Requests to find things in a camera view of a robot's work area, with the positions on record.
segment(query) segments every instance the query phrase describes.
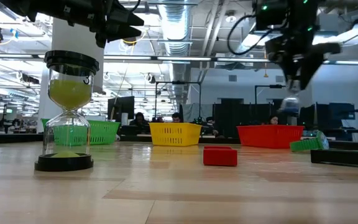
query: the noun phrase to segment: red basket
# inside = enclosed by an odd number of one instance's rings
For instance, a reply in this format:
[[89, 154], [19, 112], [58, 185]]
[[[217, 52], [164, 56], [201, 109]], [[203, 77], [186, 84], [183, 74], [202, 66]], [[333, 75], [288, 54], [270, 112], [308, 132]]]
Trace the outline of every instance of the red basket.
[[299, 141], [303, 126], [257, 125], [238, 126], [243, 146], [266, 147], [271, 149], [289, 149], [290, 143]]

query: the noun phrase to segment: green basket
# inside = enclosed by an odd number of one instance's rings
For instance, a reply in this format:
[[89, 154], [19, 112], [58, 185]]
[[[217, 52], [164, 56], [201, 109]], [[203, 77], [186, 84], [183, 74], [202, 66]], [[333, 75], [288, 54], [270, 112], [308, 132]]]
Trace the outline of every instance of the green basket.
[[[49, 119], [41, 119], [45, 128]], [[116, 140], [116, 134], [120, 123], [109, 121], [88, 121], [91, 125], [91, 145], [112, 144]], [[57, 126], [55, 142], [58, 145], [80, 146], [86, 143], [86, 128], [81, 126]]]
[[300, 152], [306, 150], [320, 150], [329, 149], [329, 144], [326, 136], [321, 131], [317, 132], [317, 135], [313, 139], [305, 139], [301, 141], [291, 142], [291, 151]]

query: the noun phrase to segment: yellow basket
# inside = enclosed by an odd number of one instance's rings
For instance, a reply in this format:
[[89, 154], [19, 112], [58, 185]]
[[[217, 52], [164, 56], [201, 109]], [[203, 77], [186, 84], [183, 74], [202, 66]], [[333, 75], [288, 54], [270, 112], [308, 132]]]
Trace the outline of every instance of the yellow basket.
[[150, 123], [156, 146], [192, 146], [198, 144], [201, 126], [190, 123]]

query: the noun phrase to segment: table surface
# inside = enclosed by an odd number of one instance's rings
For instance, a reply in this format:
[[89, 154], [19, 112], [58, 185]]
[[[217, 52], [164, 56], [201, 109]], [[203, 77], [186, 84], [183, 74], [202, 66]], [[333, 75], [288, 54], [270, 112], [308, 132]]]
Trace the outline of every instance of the table surface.
[[116, 142], [37, 172], [41, 142], [0, 144], [0, 223], [358, 223], [358, 168], [240, 146], [237, 167], [203, 166], [202, 147]]

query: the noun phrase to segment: red block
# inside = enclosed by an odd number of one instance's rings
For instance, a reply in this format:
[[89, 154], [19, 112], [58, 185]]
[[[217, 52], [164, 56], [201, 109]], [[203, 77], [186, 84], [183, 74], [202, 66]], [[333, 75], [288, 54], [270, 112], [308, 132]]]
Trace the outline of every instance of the red block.
[[203, 160], [206, 166], [237, 166], [237, 151], [229, 146], [205, 146]]

